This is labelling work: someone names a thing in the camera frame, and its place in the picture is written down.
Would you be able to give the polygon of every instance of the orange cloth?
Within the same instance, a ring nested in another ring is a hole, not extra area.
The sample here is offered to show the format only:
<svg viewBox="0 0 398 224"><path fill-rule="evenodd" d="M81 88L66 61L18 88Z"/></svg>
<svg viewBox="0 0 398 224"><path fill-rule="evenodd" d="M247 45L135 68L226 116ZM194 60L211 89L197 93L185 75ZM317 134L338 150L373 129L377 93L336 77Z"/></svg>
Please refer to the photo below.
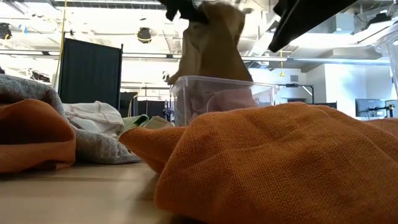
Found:
<svg viewBox="0 0 398 224"><path fill-rule="evenodd" d="M398 223L398 120L289 103L120 137L158 207L206 223Z"/></svg>
<svg viewBox="0 0 398 224"><path fill-rule="evenodd" d="M0 130L0 174L60 169L75 161L75 133L43 101L1 105Z"/></svg>

